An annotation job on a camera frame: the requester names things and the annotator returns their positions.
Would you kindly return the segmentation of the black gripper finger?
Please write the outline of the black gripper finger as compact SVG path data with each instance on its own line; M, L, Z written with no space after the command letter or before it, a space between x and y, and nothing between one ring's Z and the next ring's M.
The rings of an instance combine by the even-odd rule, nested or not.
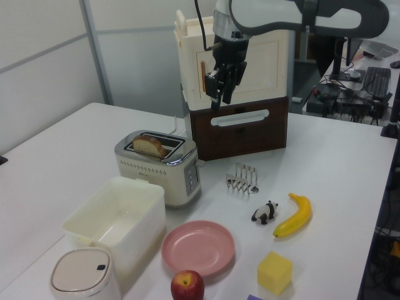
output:
M215 69L204 76L206 95L211 98L211 109L219 110L223 96L221 87L223 84L219 80L220 70Z
M233 92L236 86L240 85L246 70L247 62L243 61L235 64L228 64L224 74L224 88L222 101L226 104L231 103Z

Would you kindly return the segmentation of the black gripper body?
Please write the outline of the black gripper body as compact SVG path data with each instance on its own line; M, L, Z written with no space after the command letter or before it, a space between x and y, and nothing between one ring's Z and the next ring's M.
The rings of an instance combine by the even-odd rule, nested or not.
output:
M233 67L239 75L243 75L247 66L245 58L249 40L228 41L215 35L214 43L221 43L221 46L212 51L215 60L214 69Z

